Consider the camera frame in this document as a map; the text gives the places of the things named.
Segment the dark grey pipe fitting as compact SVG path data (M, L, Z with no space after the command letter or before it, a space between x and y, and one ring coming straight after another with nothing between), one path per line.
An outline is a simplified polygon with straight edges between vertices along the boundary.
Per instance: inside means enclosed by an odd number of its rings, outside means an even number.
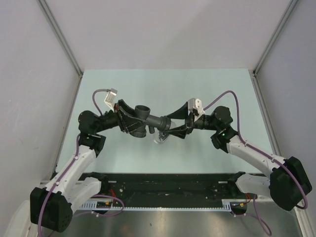
M136 138L146 137L147 130L150 134L156 131L166 131L171 128L171 119L167 116L153 116L151 109L144 105L137 105L134 109L136 117L141 120L141 125L131 132L131 135Z

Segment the clear plastic threaded connector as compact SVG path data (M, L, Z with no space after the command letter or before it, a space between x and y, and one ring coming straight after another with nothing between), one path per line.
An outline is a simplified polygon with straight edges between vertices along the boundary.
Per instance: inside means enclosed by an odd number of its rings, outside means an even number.
M167 133L168 130L175 128L176 124L169 118L162 119L159 122L156 122L154 124L154 128L157 129L157 131L154 133L154 142L156 144L162 144L164 143L168 138L169 134Z

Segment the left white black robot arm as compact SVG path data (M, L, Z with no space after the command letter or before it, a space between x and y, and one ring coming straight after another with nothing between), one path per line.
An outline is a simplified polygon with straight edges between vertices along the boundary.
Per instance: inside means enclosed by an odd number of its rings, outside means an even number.
M97 178L88 177L76 185L104 148L106 137L100 132L118 126L125 133L145 137L150 111L142 105L131 108L119 100L110 111L100 115L91 111L80 113L75 152L43 188L36 187L30 194L30 219L37 225L39 236L43 228L59 233L65 231L76 211L91 197L102 198L108 194L109 185Z

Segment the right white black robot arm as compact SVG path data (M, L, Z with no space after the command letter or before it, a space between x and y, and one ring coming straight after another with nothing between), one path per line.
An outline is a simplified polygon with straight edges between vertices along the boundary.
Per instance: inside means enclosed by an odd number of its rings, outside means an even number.
M206 115L200 106L189 107L186 103L175 112L167 115L169 119L182 119L180 127L167 130L167 134L184 139L194 129L213 130L210 137L213 146L228 154L241 158L257 168L262 175L239 172L228 185L228 193L239 198L251 193L271 198L280 208L290 211L308 207L307 194L312 190L311 183L302 166L295 157L283 158L262 151L242 138L240 132L231 127L233 119L229 108L218 106L212 114Z

